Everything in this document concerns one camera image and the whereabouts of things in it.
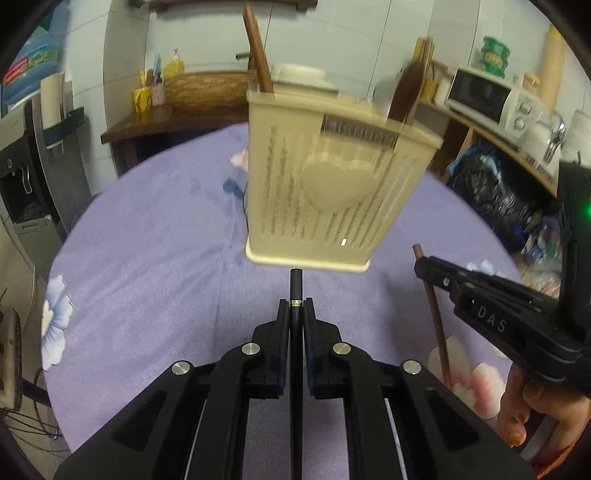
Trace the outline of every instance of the microwave knob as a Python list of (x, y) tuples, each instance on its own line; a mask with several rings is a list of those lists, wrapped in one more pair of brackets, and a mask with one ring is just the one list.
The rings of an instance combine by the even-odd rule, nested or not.
[(526, 115), (529, 115), (531, 113), (531, 105), (529, 103), (522, 103), (519, 106), (519, 111), (521, 113), (524, 113)]
[(515, 119), (514, 125), (516, 130), (525, 130), (525, 120), (523, 120), (521, 117)]

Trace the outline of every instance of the paper towel roll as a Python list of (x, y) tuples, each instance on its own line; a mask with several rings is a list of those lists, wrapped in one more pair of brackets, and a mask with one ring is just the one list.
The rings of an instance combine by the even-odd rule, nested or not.
[(540, 100), (548, 113), (552, 113), (556, 107), (565, 55), (566, 43), (556, 27), (551, 25), (546, 34), (544, 67), (540, 76)]
[[(59, 124), (64, 119), (64, 74), (55, 73), (41, 81), (41, 121), (43, 129)], [(52, 148), (61, 144), (61, 141), (53, 145), (46, 145)]]

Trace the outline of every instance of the green canister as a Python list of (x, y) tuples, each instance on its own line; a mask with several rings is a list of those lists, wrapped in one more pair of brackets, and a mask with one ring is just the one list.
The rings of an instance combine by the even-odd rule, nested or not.
[(478, 62), (478, 68), (483, 72), (505, 78), (505, 69), (509, 65), (511, 50), (495, 38), (484, 37), (484, 46), (480, 52), (482, 58)]

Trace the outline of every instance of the heart shape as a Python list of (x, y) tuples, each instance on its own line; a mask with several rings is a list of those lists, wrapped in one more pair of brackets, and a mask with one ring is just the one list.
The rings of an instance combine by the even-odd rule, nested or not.
[(343, 161), (327, 153), (309, 156), (301, 172), (308, 198), (321, 212), (340, 212), (357, 205), (377, 187), (374, 166), (362, 160)]

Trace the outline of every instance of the wooden counter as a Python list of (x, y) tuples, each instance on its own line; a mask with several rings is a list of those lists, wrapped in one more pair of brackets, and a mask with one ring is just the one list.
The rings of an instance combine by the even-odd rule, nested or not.
[(158, 134), (181, 131), (211, 131), (248, 122), (248, 106), (203, 112), (186, 112), (170, 105), (153, 107), (147, 112), (132, 113), (100, 136), (101, 143), (121, 143), (128, 168), (138, 162), (136, 140)]
[(439, 176), (443, 176), (444, 169), (449, 165), (450, 159), (453, 161), (459, 155), (462, 155), (470, 145), (475, 143), (478, 138), (484, 138), (501, 151), (506, 153), (515, 162), (517, 162), (523, 169), (525, 169), (538, 183), (540, 183), (548, 192), (556, 197), (556, 183), (551, 181), (544, 173), (531, 165), (517, 150), (512, 148), (507, 143), (503, 142), (499, 137), (487, 131), (484, 127), (468, 120), (459, 113), (451, 111), (449, 108), (435, 105), (428, 100), (420, 100), (421, 105), (427, 106), (437, 112), (442, 113), (450, 119), (444, 136), (444, 144), (435, 156), (431, 163), (430, 170)]

